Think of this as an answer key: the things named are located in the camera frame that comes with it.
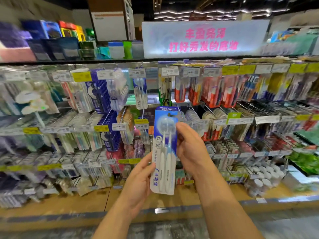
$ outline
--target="store aisle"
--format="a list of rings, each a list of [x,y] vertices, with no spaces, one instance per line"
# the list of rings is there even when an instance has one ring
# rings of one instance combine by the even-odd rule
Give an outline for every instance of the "store aisle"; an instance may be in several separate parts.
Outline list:
[[[250,214],[266,239],[315,239],[319,235],[319,210],[299,209]],[[90,239],[96,227],[0,233],[0,239]],[[208,239],[203,218],[136,223],[127,239]]]

